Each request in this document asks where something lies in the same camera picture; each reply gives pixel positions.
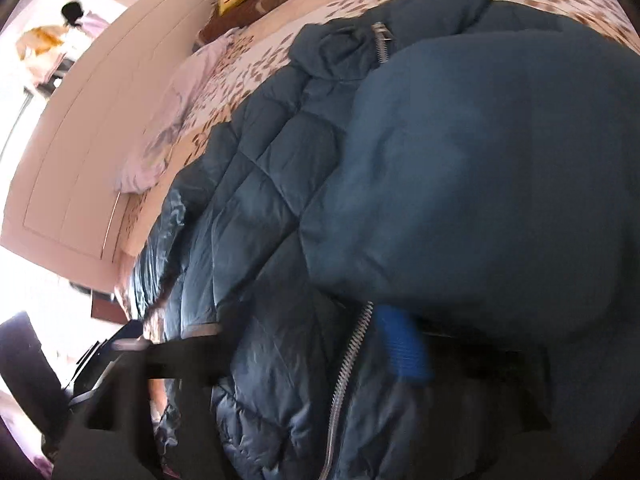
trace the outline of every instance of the puffer jacket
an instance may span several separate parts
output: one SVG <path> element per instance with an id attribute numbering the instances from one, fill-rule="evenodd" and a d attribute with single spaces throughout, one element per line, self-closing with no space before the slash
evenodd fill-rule
<path id="1" fill-rule="evenodd" d="M 167 338 L 245 320 L 211 396 L 237 474 L 458 478 L 531 429 L 575 478 L 593 473 L 640 408 L 625 364 L 640 351 L 637 56 L 517 4 L 392 0 L 307 25 L 289 57 L 177 175 L 133 277 L 140 316 L 175 280 Z M 478 346 L 433 336 L 434 380 L 415 384 L 370 322 L 323 468 L 368 301 Z M 518 356 L 493 367 L 521 368 L 517 381 L 470 365 L 486 343 L 508 350 L 489 361 Z M 527 427 L 525 397 L 542 425 Z"/>

